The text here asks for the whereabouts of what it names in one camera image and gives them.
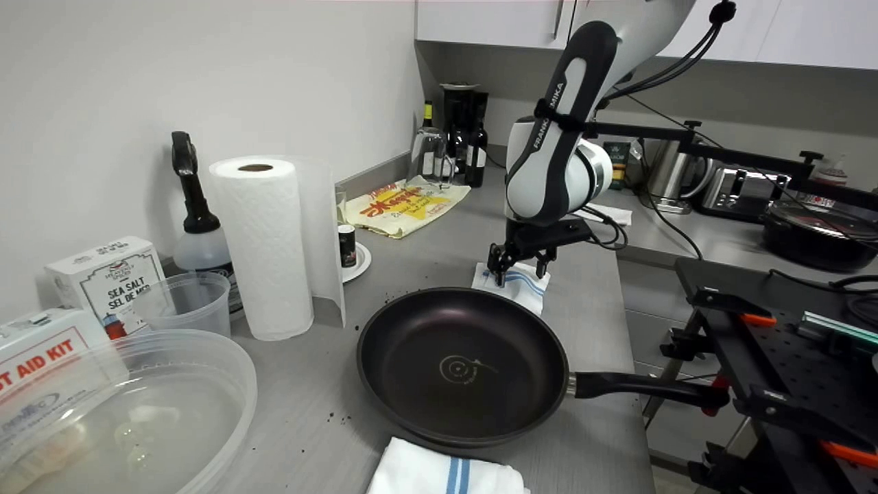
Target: plastic container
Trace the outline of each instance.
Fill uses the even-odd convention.
[[[100,406],[62,406],[0,473],[3,494],[199,494],[240,447],[257,400],[250,355],[229,337],[166,329],[118,342],[128,378]]]
[[[150,329],[204,329],[226,334],[229,283],[213,272],[173,274],[130,301],[135,323]]]

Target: white cabinet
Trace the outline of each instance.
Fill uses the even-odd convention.
[[[576,0],[416,0],[416,41],[561,50]]]
[[[716,4],[718,0],[697,0],[676,35],[659,54],[682,58],[709,30],[709,10]],[[735,20],[720,27],[718,39],[705,54],[707,60],[759,60],[763,41],[781,0],[735,0],[735,5]]]
[[[878,69],[878,0],[783,0],[763,64]]]

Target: countertop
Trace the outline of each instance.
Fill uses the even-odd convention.
[[[347,323],[316,323],[281,342],[235,340],[257,369],[251,430],[218,491],[362,494],[392,433],[358,384],[358,326],[386,300],[425,285],[468,285],[488,245],[502,242],[502,174],[486,174],[457,209],[425,230],[390,242],[358,234],[372,266],[346,285]],[[574,371],[634,371],[615,253],[576,245],[552,263],[545,320]],[[512,465],[534,494],[652,491],[645,430],[634,395],[564,400],[541,428],[465,455]]]
[[[609,190],[594,204],[631,212],[628,251],[620,253],[623,259],[638,259],[638,261],[652,261],[667,266],[671,266],[674,259],[694,259],[690,248],[674,230],[668,230],[654,216],[654,212],[648,209],[634,192]],[[756,272],[779,270],[783,274],[803,277],[803,279],[849,277],[849,274],[833,274],[833,272],[789,263],[763,251],[759,248],[763,224],[755,224],[755,222],[738,222],[738,219],[700,215],[700,212],[664,215],[664,216],[690,235],[690,242],[702,251],[705,261],[746,266]],[[878,274],[878,261],[859,270],[856,274]]]

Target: black frying pan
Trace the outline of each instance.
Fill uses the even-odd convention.
[[[384,304],[362,329],[358,374],[402,428],[445,444],[494,444],[547,421],[564,395],[645,392],[694,406],[726,395],[631,374],[571,374],[543,318],[471,288]]]

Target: plate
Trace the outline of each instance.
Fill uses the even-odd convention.
[[[355,263],[347,270],[339,270],[339,283],[350,283],[362,277],[366,266],[372,266],[372,253],[366,253],[366,248],[355,242]]]

